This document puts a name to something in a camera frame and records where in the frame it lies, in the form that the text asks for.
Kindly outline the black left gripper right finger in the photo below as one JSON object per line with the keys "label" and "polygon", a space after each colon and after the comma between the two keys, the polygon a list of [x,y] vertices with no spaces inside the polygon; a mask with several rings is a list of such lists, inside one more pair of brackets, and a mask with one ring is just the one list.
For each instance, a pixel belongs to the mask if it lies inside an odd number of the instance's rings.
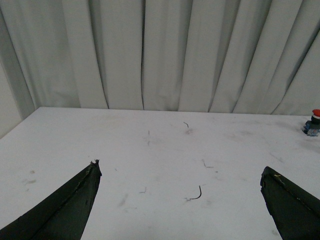
{"label": "black left gripper right finger", "polygon": [[260,180],[267,210],[283,240],[320,238],[320,200],[270,167]]}

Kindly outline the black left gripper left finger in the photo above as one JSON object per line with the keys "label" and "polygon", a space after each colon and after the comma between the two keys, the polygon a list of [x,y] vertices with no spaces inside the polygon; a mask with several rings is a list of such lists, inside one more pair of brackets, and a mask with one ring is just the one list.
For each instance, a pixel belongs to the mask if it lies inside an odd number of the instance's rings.
{"label": "black left gripper left finger", "polygon": [[79,240],[102,176],[99,160],[0,230],[2,240]]}

